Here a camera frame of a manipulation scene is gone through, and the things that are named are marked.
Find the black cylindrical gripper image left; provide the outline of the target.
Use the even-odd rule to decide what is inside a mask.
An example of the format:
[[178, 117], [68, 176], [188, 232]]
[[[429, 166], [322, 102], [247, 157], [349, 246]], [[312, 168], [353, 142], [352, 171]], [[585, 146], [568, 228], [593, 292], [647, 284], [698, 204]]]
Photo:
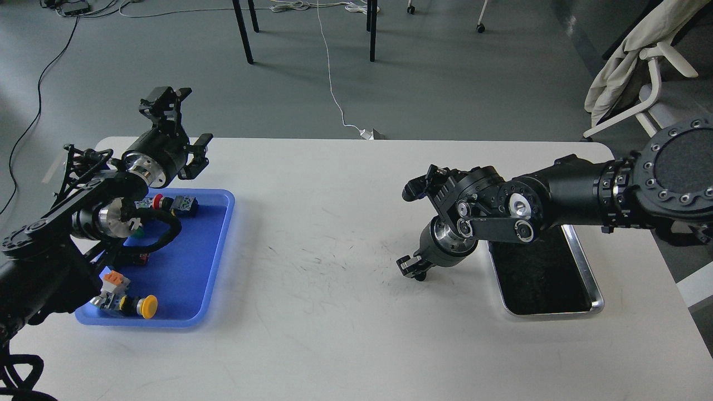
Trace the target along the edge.
[[[194, 144], [189, 144], [182, 129], [181, 102], [191, 93], [193, 89], [188, 87], [174, 91], [170, 86], [158, 86], [146, 99], [140, 99], [139, 112], [154, 125], [166, 121], [174, 124], [174, 127], [152, 127], [122, 155], [126, 169], [143, 176], [151, 188], [165, 188], [176, 176], [180, 180], [196, 179], [209, 164], [207, 145], [214, 135], [202, 134]], [[189, 163], [188, 154], [193, 156]]]

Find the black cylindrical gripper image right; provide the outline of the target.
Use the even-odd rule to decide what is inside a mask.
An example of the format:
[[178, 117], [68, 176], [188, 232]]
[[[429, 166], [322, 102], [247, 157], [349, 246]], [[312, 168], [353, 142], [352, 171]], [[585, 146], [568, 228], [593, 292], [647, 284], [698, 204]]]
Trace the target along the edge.
[[461, 238], [439, 216], [435, 216], [421, 231], [418, 255], [405, 255], [395, 264], [403, 277], [423, 282], [431, 266], [453, 267], [470, 256], [477, 246], [477, 239]]

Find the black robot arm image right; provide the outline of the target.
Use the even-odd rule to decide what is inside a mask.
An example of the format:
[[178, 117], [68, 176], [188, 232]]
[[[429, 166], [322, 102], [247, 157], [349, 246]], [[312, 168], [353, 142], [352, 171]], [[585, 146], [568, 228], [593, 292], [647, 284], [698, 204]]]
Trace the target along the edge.
[[550, 167], [504, 180], [494, 167], [431, 165], [408, 181], [407, 202], [427, 198], [436, 216], [414, 254], [397, 261], [419, 281], [433, 266], [452, 267], [478, 241], [529, 244], [562, 225], [654, 230], [666, 243], [711, 243], [711, 114], [659, 130], [642, 150], [592, 163], [570, 154]]

